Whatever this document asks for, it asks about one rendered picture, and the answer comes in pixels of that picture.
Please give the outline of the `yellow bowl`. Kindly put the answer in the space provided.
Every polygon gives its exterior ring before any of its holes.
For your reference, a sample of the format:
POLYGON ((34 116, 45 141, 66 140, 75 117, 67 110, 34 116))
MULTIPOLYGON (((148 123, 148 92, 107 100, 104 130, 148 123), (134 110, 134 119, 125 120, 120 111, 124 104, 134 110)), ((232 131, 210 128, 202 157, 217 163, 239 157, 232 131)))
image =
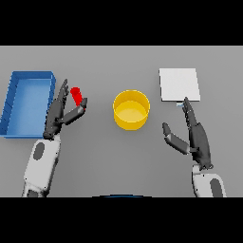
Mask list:
POLYGON ((147 122, 150 102, 145 94, 135 89, 127 89, 114 99, 114 121, 126 131, 141 129, 147 122))

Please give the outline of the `pale square measuring scale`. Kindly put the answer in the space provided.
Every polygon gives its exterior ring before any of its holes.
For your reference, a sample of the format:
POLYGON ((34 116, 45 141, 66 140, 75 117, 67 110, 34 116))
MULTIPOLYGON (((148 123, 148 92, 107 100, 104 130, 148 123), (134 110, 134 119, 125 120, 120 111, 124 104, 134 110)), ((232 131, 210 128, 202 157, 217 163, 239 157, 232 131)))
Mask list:
POLYGON ((160 68, 160 96, 163 102, 183 103, 187 97, 199 102, 199 86, 194 68, 160 68))

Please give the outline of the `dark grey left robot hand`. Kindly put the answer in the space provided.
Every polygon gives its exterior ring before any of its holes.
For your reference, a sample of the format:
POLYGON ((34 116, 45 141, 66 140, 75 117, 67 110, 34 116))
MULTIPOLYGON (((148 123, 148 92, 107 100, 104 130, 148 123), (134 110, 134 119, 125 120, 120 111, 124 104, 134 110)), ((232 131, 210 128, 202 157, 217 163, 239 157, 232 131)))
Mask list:
POLYGON ((61 132, 63 124, 70 125, 85 113, 87 98, 81 98, 74 109, 66 114, 64 113, 68 93, 67 80, 64 80, 58 96, 53 100, 47 112, 45 130, 43 133, 43 138, 45 140, 54 140, 54 137, 61 132))

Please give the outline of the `red beaker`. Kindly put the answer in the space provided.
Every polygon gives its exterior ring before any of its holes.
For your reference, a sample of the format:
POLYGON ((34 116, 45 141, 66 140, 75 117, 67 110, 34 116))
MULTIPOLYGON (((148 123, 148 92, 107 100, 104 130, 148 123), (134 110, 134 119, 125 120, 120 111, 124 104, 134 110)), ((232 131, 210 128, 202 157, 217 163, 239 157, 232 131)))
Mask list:
POLYGON ((70 89, 72 98, 79 109, 86 109, 87 98, 84 98, 79 87, 72 87, 70 89))

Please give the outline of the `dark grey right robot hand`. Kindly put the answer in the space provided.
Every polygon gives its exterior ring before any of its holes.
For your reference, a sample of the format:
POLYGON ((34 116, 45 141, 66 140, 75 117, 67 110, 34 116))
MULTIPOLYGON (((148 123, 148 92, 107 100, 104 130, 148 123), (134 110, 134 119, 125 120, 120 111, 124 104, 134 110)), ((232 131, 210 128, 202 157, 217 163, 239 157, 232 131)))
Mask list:
POLYGON ((202 124, 196 121, 194 109, 187 97, 184 98, 182 110, 189 132, 189 141, 186 142, 176 136, 171 131, 169 125, 164 122, 162 124, 162 130, 165 142, 183 155, 191 154, 193 161, 199 165, 200 170, 213 169, 210 144, 206 131, 202 124))

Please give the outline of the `blue tray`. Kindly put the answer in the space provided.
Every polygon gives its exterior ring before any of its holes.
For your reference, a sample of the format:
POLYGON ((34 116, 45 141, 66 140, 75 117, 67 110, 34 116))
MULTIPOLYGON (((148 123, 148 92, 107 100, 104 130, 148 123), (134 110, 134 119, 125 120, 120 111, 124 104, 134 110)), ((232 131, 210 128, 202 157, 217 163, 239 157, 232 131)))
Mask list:
POLYGON ((0 137, 41 139, 55 83, 52 71, 12 71, 0 117, 0 137))

